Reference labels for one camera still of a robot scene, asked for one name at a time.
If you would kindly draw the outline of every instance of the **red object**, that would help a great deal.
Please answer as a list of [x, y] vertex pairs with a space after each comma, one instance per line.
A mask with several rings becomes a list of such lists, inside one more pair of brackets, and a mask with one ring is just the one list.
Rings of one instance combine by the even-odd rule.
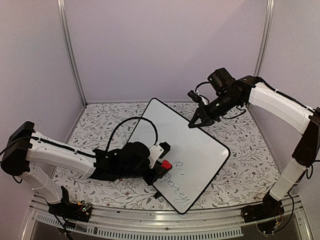
[[161, 167], [165, 168], [165, 169], [172, 169], [172, 165], [170, 162], [168, 162], [167, 160], [163, 160]]

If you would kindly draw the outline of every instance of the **floral patterned surface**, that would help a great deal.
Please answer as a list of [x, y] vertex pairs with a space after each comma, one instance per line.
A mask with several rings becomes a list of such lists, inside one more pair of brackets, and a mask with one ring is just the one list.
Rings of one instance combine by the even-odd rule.
[[[197, 105], [168, 103], [190, 119]], [[129, 117], [141, 116], [147, 103], [91, 104], [84, 111], [69, 141], [83, 148], [105, 149], [114, 127]], [[225, 117], [238, 114], [231, 110]], [[114, 135], [110, 149], [122, 148], [137, 121], [122, 125]], [[227, 145], [231, 156], [191, 209], [209, 209], [257, 202], [279, 177], [277, 166], [248, 112], [234, 119], [222, 119], [205, 131]], [[58, 167], [53, 180], [65, 186], [72, 201], [86, 200], [96, 206], [113, 208], [172, 210], [162, 198], [155, 199], [156, 190], [140, 178], [115, 182], [84, 179], [79, 173]]]

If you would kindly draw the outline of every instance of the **floral tablecloth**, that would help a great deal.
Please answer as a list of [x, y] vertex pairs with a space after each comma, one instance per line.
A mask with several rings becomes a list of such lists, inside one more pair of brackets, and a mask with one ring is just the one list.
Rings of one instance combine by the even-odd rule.
[[[168, 103], [190, 119], [197, 105]], [[147, 103], [104, 103], [86, 107], [69, 141], [83, 148], [105, 149], [114, 127], [129, 117], [141, 116]], [[231, 110], [225, 117], [238, 114]], [[122, 125], [114, 135], [111, 148], [122, 148], [137, 121]], [[222, 119], [204, 127], [231, 150], [231, 156], [191, 209], [210, 209], [242, 205], [262, 200], [279, 177], [279, 171], [251, 115]], [[115, 182], [84, 179], [79, 173], [58, 167], [53, 180], [65, 186], [71, 201], [85, 200], [96, 206], [142, 210], [173, 210], [162, 198], [155, 199], [156, 190], [140, 178]]]

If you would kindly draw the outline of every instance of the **white board with black edge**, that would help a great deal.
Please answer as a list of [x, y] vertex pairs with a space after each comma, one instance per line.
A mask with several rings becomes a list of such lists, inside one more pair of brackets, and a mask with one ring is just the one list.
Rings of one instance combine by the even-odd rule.
[[[153, 186], [178, 213], [185, 214], [226, 163], [230, 150], [202, 129], [190, 129], [186, 118], [156, 98], [150, 100], [142, 117], [155, 124], [158, 143], [171, 146], [159, 160], [168, 160], [172, 169]], [[155, 142], [153, 127], [140, 120], [128, 141], [151, 147]]]

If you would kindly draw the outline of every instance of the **white wall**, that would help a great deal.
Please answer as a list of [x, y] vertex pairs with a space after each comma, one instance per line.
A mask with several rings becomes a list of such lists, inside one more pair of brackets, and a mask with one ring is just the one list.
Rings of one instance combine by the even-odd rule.
[[[0, 1], [0, 149], [24, 121], [65, 141], [81, 104], [56, 0]], [[0, 170], [0, 239], [21, 237], [33, 192]]]
[[[320, 106], [320, 2], [275, 1], [270, 38], [261, 76], [274, 88], [302, 103]], [[287, 165], [300, 140], [288, 124], [261, 110], [254, 117], [280, 169]], [[299, 195], [314, 239], [320, 239], [320, 165], [311, 180], [304, 179]]]
[[267, 1], [68, 0], [65, 7], [88, 102], [184, 101], [215, 69], [253, 74]]

